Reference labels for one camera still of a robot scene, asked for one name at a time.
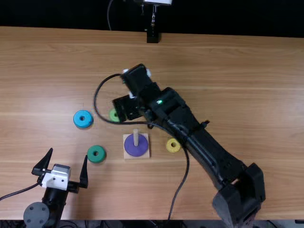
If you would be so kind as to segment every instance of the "table surface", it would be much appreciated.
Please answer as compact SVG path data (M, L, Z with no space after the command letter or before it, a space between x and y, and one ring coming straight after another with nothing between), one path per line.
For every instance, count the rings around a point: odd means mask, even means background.
M186 167L171 154L169 136L149 133L151 158L125 161L123 134L93 112L93 94L107 76L144 63L161 88L174 88L207 130L246 165L264 172L266 201L257 219L304 216L304 39L0 27L0 195L36 182L33 166L54 148L54 163L72 168L78 181L89 147L107 151L103 164L88 164L89 187L70 193L62 219L166 219ZM99 94L107 115L127 94L116 78ZM73 115L92 111L94 125L79 130ZM37 187L0 202L0 219L22 219L41 201ZM175 202L173 219L218 219L216 189L190 157L190 172Z

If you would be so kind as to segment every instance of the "cable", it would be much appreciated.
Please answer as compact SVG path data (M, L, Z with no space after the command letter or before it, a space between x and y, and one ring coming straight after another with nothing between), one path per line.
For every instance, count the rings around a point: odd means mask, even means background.
M3 200L3 199L6 199L6 198L8 198L8 197L15 196L15 195L18 195L18 194L23 193L23 192L25 192L25 191L31 190L31 189L33 189L34 187L38 186L39 184L40 184L40 183L37 182L36 184L34 184L34 185L32 185L32 186L29 186L29 187L27 187L27 188L25 188L25 189L22 189L22 190L19 190L19 191L16 191L16 192L7 194L7 195L5 195L5 196L2 196L2 197L0 198L0 201Z
M113 0L110 0L109 5L108 5L108 9L107 9L107 11L106 11L106 19L107 19L107 21L108 21L108 26L109 26L109 30L110 30L110 31L112 30L112 28L111 28L111 25L110 25L109 14L110 14L110 7L111 7L111 5L112 5L112 2L113 2Z
M108 225L108 223L104 220L105 225L110 228L110 226Z
M72 222L72 221L70 221L70 220L63 220L63 222L72 223L74 226L76 226L77 228L79 228L79 226L78 226L76 223L74 223L74 222Z
M151 222L154 225L154 227L157 227L156 223L153 222L152 220L149 220L149 222Z
M104 221L103 220L100 221L100 225L99 225L98 228L104 228Z
M185 156L186 156L186 160L187 160L187 167L186 167L184 178L182 179L179 187L176 189L176 192L175 192L174 197L172 199L171 208L170 208L170 212L169 212L169 216L168 216L167 221L169 221L170 218L171 218L171 214L172 214L172 211L173 211L173 206L174 206L175 199L176 199L178 193L180 192L183 184L185 183L185 181L187 179L187 176L188 176L188 173L189 173L189 167L190 167L189 155L188 155L188 152L187 152L186 148L184 146L182 148L184 149L184 152L185 152Z
M277 228L277 226L270 220L267 220L267 222L269 222L271 225L273 225L274 228Z
M182 224L185 228L188 228L188 227L186 226L186 224L184 223L184 221L182 221L181 224Z
M96 114L98 115L98 117L100 119L102 119L103 121L109 123L109 124L116 124L116 125L134 125L134 124L145 124L145 125L152 125L152 126L155 126L155 127L158 127L162 130L164 130L166 133L168 133L169 135L171 135L172 137L175 138L175 136L169 132L168 129L164 128L163 126L159 125L159 124L156 124L156 123L153 123L153 122L145 122L145 121L134 121L134 122L114 122L114 121L110 121L106 118L104 118L98 111L98 108L97 108L97 96L98 96L98 93L101 89L101 87L104 85L104 83L108 80L110 80L111 78L114 78L114 77L117 77L117 76L120 76L121 74L114 74L114 75L111 75L109 77L107 77L106 79L104 79L100 84L99 86L97 87L96 91L95 91L95 94L94 94L94 98L93 98L93 107L94 107L94 110L96 112ZM172 214L172 211L173 211L173 206L174 206L174 202L175 202L175 199L178 195L178 193L180 192L183 184L185 183L186 179L187 179L187 176L188 176L188 173L189 173L189 166L190 166L190 161L189 161L189 155L188 155L188 152L186 150L186 148L183 146L183 149L184 149L184 152L185 152L185 156L186 156L186 160L187 160L187 167L186 167L186 171L185 171L185 175L179 185L179 187L176 189L175 191L175 194L174 194L174 197L172 199L172 203L171 203L171 207L170 207L170 212L169 212L169 215L168 215L168 219L167 219L167 222L170 220L171 218L171 214Z

